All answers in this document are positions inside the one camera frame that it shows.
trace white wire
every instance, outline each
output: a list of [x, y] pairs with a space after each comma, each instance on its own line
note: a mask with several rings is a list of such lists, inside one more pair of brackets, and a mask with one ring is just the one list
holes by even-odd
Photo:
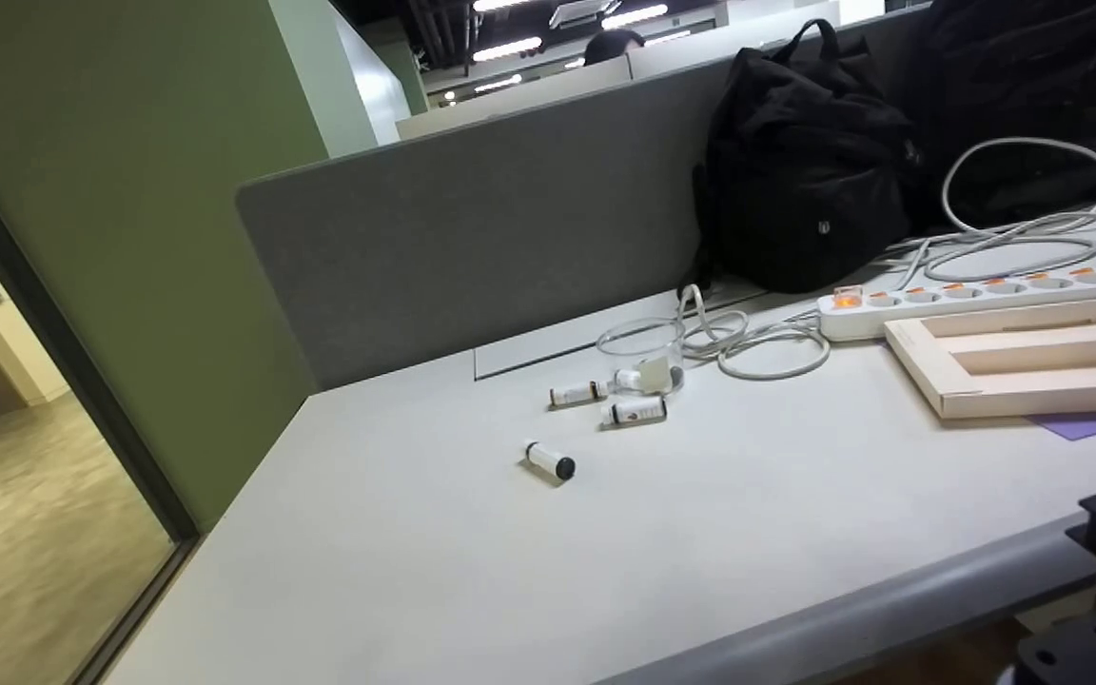
[[[1004, 144], [1061, 147], [1061, 151], [1072, 151], [1072, 154], [1086, 154], [1096, 163], [1091, 147], [1053, 141], [1053, 135], [991, 135], [991, 141], [971, 144], [953, 163], [953, 171], [939, 179], [939, 208], [959, 232], [897, 243], [897, 247], [923, 247], [897, 290], [907, 290], [919, 272], [924, 272], [929, 280], [987, 280], [987, 279], [1010, 279], [1010, 272], [1033, 272], [1033, 269], [1061, 269], [1061, 267], [1077, 267], [1077, 262], [1096, 260], [1096, 241], [1058, 236], [1058, 232], [1089, 229], [1096, 220], [1096, 200], [1089, 208], [1066, 208], [1066, 213], [1048, 213], [1048, 217], [1013, 220], [1013, 224], [971, 224], [956, 213], [953, 185], [956, 185], [956, 175], [965, 171], [965, 163], [987, 147], [1004, 147]], [[996, 251], [1010, 243], [1053, 243], [1053, 247], [1072, 247], [1072, 251], [1053, 255], [1053, 260], [1020, 262], [1010, 269], [991, 269], [991, 272], [939, 272], [945, 267], [953, 267], [959, 260]]]
[[[830, 342], [820, 335], [820, 313], [815, 308], [806, 308], [803, 316], [792, 316], [784, 324], [759, 327], [759, 331], [746, 331], [749, 318], [746, 318], [746, 313], [739, 313], [739, 331], [718, 335], [712, 316], [706, 313], [702, 286], [687, 286], [682, 290], [679, 316], [687, 316], [688, 304], [698, 308], [698, 324], [702, 324], [698, 331], [708, 335], [708, 346], [687, 346], [687, 349], [693, 359], [702, 359], [702, 360], [715, 360], [729, 376], [739, 376], [739, 379], [784, 379], [784, 376], [803, 376], [803, 373], [826, 364], [826, 359], [830, 359]], [[755, 346], [767, 346], [767, 342], [784, 342], [784, 338], [815, 342], [820, 352], [806, 359], [803, 364], [772, 368], [772, 373], [749, 373], [749, 368], [735, 364], [739, 352], [746, 352]]]

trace floor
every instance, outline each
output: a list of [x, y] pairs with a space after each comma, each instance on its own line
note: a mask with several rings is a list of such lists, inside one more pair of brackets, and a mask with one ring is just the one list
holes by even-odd
[[0, 685], [60, 685], [173, 540], [70, 394], [0, 413]]

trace desk divider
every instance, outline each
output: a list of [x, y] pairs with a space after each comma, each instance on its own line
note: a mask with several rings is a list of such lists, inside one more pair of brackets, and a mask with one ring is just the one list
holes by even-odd
[[[872, 24], [878, 66], [919, 15]], [[241, 189], [320, 387], [682, 286], [729, 59]]]

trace black bag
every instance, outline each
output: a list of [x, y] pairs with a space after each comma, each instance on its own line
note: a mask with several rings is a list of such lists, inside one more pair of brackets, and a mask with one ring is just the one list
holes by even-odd
[[[939, 224], [947, 167], [991, 135], [1096, 147], [1096, 0], [934, 0], [907, 53], [901, 109], [919, 124], [912, 224]], [[959, 217], [1004, 224], [1096, 200], [1042, 147], [1010, 147], [959, 175]]]
[[[797, 59], [820, 28], [815, 59]], [[784, 49], [744, 49], [693, 175], [693, 280], [830, 286], [907, 236], [897, 167], [910, 123], [872, 85], [869, 44], [812, 17]]]

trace power strip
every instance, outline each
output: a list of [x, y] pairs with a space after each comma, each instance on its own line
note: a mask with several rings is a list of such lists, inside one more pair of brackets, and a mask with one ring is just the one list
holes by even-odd
[[1096, 269], [1041, 269], [1029, 279], [992, 280], [929, 280], [912, 290], [838, 290], [820, 298], [820, 331], [830, 342], [872, 342], [882, 338], [882, 318], [919, 318], [975, 308], [1024, 308], [1052, 299], [1091, 299]]

